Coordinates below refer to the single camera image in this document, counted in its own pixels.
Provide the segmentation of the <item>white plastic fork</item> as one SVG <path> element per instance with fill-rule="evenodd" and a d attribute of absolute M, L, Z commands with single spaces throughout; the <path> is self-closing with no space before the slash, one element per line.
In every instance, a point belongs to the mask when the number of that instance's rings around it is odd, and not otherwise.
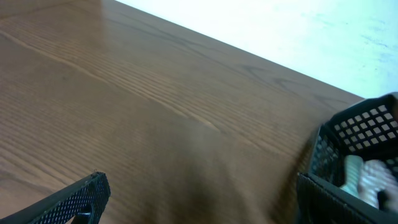
<path fill-rule="evenodd" d="M 361 168 L 358 182 L 359 198 L 380 209 L 382 203 L 377 199 L 379 192 L 385 192 L 388 210 L 397 212 L 397 181 L 385 163 L 379 160 L 366 161 Z"/>

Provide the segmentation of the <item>dark green plastic basket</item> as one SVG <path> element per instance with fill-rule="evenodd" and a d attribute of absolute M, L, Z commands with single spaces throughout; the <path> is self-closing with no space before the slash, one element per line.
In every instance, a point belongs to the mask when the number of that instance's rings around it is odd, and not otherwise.
<path fill-rule="evenodd" d="M 360 156 L 364 163 L 382 161 L 397 181 L 396 92 L 363 100 L 322 124 L 306 173 L 340 188 L 345 182 L 344 160 L 348 155 Z M 385 192 L 379 192 L 377 199 L 382 203 L 378 210 L 397 214 L 387 209 Z"/>

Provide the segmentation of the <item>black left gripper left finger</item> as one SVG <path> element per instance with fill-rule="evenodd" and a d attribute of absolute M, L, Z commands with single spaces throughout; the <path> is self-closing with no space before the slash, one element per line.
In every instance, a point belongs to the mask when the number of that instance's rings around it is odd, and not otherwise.
<path fill-rule="evenodd" d="M 111 196 L 107 176 L 94 172 L 58 192 L 1 219 L 2 224 L 97 224 Z"/>

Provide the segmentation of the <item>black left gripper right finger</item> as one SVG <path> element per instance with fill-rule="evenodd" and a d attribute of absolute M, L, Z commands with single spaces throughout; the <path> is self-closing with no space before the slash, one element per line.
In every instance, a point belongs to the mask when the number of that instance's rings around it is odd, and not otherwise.
<path fill-rule="evenodd" d="M 304 223 L 397 224 L 397 214 L 378 210 L 309 173 L 297 177 L 297 201 Z"/>

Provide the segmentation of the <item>pale green plastic fork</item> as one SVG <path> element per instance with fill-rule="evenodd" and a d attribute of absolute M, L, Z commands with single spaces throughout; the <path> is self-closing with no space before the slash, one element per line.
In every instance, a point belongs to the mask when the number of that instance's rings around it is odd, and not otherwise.
<path fill-rule="evenodd" d="M 348 155 L 344 160 L 345 182 L 340 189 L 356 198 L 359 197 L 358 185 L 363 164 L 360 156 Z"/>

